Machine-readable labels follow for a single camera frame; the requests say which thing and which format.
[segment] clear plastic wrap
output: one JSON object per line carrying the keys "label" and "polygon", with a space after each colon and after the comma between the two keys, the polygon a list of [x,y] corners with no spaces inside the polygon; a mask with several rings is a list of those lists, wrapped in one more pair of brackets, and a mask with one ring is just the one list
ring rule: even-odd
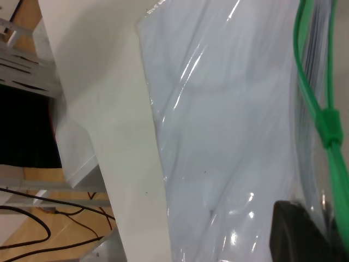
{"label": "clear plastic wrap", "polygon": [[[303,50],[303,67],[317,101],[324,107],[324,86],[327,66],[327,47],[331,0],[314,1],[309,5],[309,29]],[[332,193],[326,152],[312,120],[303,95],[298,87],[294,69],[291,85],[291,129],[294,131],[296,170],[303,195],[297,200],[306,208],[320,232],[327,238],[332,216]]]}
{"label": "clear plastic wrap", "polygon": [[297,0],[160,0],[137,29],[173,262],[271,261],[273,204],[295,181]]}

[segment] wooden floor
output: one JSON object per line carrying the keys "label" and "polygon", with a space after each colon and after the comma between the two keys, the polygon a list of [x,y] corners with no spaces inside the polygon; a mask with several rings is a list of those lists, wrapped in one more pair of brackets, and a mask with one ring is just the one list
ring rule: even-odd
{"label": "wooden floor", "polygon": [[[39,21],[41,20],[41,12],[37,0],[23,0],[21,7],[19,8],[14,23],[29,29],[35,29]],[[8,32],[4,36],[4,40],[7,41],[12,32]],[[27,51],[35,52],[33,40],[29,37],[21,37],[16,43],[15,47],[24,49]],[[45,181],[64,181],[64,176],[61,169],[25,169],[26,179],[31,180],[45,180]],[[52,193],[52,198],[60,199],[88,199],[87,193]],[[95,199],[107,199],[107,194],[97,194]],[[78,209],[68,208],[59,209],[65,212],[74,212]],[[111,208],[104,209],[108,214],[112,215]],[[16,257],[20,254],[24,254],[30,251],[36,251],[44,248],[52,248],[59,246],[72,245],[78,242],[86,241],[95,238],[95,235],[83,228],[82,226],[74,223],[72,220],[64,215],[53,215],[44,213],[36,208],[32,209],[32,213],[43,220],[51,230],[51,238],[39,244],[34,244],[26,247],[18,247],[12,249],[6,249],[0,251],[0,261]],[[90,212],[82,211],[80,214],[73,217],[75,220],[91,227],[99,236],[103,236],[110,232],[110,228],[106,218],[102,215]],[[116,227],[114,221],[111,221],[113,228]],[[10,245],[20,242],[38,240],[46,237],[46,231],[32,219],[26,219],[26,221],[20,226],[20,228],[7,240],[4,245]],[[96,243],[90,243],[84,246],[75,247],[72,249],[66,249],[63,251],[54,251],[48,253],[42,253],[37,255],[31,255],[26,258],[22,258],[18,261],[54,261],[61,259],[78,258],[85,254]]]}

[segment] black cable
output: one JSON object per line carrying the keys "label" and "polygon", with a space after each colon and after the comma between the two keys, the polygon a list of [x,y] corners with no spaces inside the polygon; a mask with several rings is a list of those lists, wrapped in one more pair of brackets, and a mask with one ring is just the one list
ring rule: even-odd
{"label": "black cable", "polygon": [[[92,195],[90,195],[89,192],[87,192],[87,194],[88,194],[88,197],[89,197],[90,199],[93,199],[93,197],[96,195],[96,192],[94,192]],[[102,209],[101,207],[99,207],[99,209],[100,209],[104,214],[106,214],[106,212],[104,211],[104,209]],[[107,221],[108,221],[110,230],[113,231],[113,227],[111,226],[111,223],[110,223],[109,218],[108,218],[107,216],[106,216],[105,218],[106,218]]]}
{"label": "black cable", "polygon": [[78,225],[80,225],[80,226],[82,226],[82,227],[88,229],[88,230],[91,231],[92,233],[94,233],[94,234],[96,235],[96,237],[99,237],[99,236],[97,235],[97,233],[96,233],[92,228],[89,228],[88,226],[86,226],[86,225],[84,225],[84,224],[82,224],[82,223],[76,221],[75,219],[73,219],[73,218],[71,218],[71,217],[69,217],[69,216],[67,216],[67,215],[65,215],[65,216],[68,217],[69,219],[71,219],[71,220],[72,220],[73,222],[75,222],[76,224],[78,224]]}
{"label": "black cable", "polygon": [[[96,195],[96,192],[94,192],[92,194],[92,196],[90,196],[88,193],[88,196],[90,197],[90,199],[93,199],[95,195]],[[67,213],[67,212],[56,210],[56,214],[61,214],[61,215],[66,215],[66,216],[74,216],[74,215],[80,214],[82,211],[84,211],[84,209],[80,209],[80,210],[73,212],[73,213]]]}
{"label": "black cable", "polygon": [[94,192],[92,195],[90,195],[89,192],[87,192],[87,194],[88,194],[88,196],[89,196],[90,199],[93,199],[94,196],[97,194],[97,192]]}
{"label": "black cable", "polygon": [[14,248],[14,247],[29,246],[29,245],[36,244],[36,243],[42,243],[42,242],[45,242],[46,240],[48,240],[50,238],[51,231],[50,231],[49,227],[41,219],[39,219],[38,217],[34,216],[33,214],[30,214],[27,211],[24,211],[22,209],[19,209],[17,207],[13,207],[13,206],[0,206],[0,209],[12,210],[14,212],[26,215],[26,216],[30,217],[31,219],[35,220],[38,224],[40,224],[47,232],[47,237],[44,238],[44,239],[28,241],[28,242],[23,242],[23,243],[8,245],[8,246],[1,246],[0,250],[8,249],[8,248]]}
{"label": "black cable", "polygon": [[57,203],[57,204],[63,204],[63,205],[68,205],[68,206],[76,206],[76,207],[80,207],[81,209],[86,209],[86,210],[90,210],[92,212],[95,212],[95,213],[98,213],[100,215],[103,215],[103,216],[106,216],[108,218],[111,218],[113,220],[115,220],[114,217],[108,215],[108,214],[104,214],[103,212],[101,211],[98,211],[96,209],[92,209],[90,207],[87,207],[87,206],[82,206],[82,205],[79,205],[79,204],[74,204],[74,203],[69,203],[69,202],[65,202],[65,201],[60,201],[60,200],[56,200],[56,199],[50,199],[50,198],[43,198],[41,196],[36,196],[36,195],[29,195],[29,194],[26,194],[26,193],[21,193],[21,192],[18,192],[18,191],[14,191],[14,190],[10,190],[10,189],[6,189],[6,188],[0,188],[0,191],[3,191],[3,192],[7,192],[7,193],[12,193],[12,194],[15,194],[15,195],[21,195],[23,197],[28,197],[28,198],[35,198],[35,199],[39,199],[39,200],[43,200],[43,201],[48,201],[48,202],[52,202],[52,203]]}
{"label": "black cable", "polygon": [[73,244],[73,245],[68,245],[68,246],[63,246],[63,247],[39,249],[39,250],[36,250],[36,251],[31,251],[31,252],[28,252],[28,253],[16,256],[14,258],[10,258],[8,260],[5,260],[4,262],[12,262],[12,261],[15,261],[17,259],[27,257],[29,255],[35,255],[35,254],[39,254],[39,253],[45,253],[45,252],[50,252],[50,251],[58,251],[58,250],[64,250],[64,249],[68,249],[68,248],[78,247],[78,246],[82,246],[82,245],[85,245],[85,244],[88,244],[88,243],[91,243],[91,242],[94,242],[94,241],[101,240],[102,238],[103,238],[103,236],[100,236],[100,237],[97,237],[95,239],[90,239],[90,240],[87,240],[87,241],[84,241],[84,242],[80,242],[80,243],[76,243],[76,244]]}

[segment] black plastic part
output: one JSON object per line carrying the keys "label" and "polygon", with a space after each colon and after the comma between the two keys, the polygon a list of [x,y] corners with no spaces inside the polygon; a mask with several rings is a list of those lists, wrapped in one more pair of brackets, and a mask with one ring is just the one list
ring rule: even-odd
{"label": "black plastic part", "polygon": [[274,204],[270,252],[273,262],[331,262],[333,249],[308,213],[289,201]]}

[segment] green cable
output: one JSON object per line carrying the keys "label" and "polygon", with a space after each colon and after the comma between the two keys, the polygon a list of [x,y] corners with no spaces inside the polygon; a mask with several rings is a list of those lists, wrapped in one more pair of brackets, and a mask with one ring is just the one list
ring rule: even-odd
{"label": "green cable", "polygon": [[301,0],[299,3],[296,20],[294,22],[294,29],[293,29],[293,52],[294,52],[294,58],[296,61],[296,66],[298,69],[298,75],[299,75],[299,81],[300,81],[300,90],[303,94],[304,100],[308,106],[308,109],[310,111],[310,115],[312,119],[315,121],[316,116],[321,114],[320,106],[318,105],[316,98],[309,86],[308,80],[306,79],[305,73],[303,71],[302,63],[300,61],[299,56],[299,47],[298,47],[298,34],[299,34],[299,28],[300,28],[300,21],[302,19],[303,10],[305,6],[305,0]]}
{"label": "green cable", "polygon": [[339,234],[342,238],[344,248],[349,253],[349,177],[340,145],[343,134],[340,125],[339,112],[334,109],[333,98],[333,34],[334,14],[336,0],[333,0],[331,20],[328,33],[328,61],[327,61],[327,108],[321,110],[303,71],[299,53],[299,29],[306,0],[300,0],[293,30],[294,58],[299,75],[299,88],[303,94],[305,103],[309,109],[312,119],[315,121],[316,129],[320,135],[324,148],[327,150],[330,169],[330,181],[334,200],[334,213]]}
{"label": "green cable", "polygon": [[327,107],[334,108],[333,98],[333,34],[334,34],[334,14],[336,12],[337,1],[333,0],[332,12],[328,31],[328,49],[327,49],[327,87],[326,87],[326,98]]}

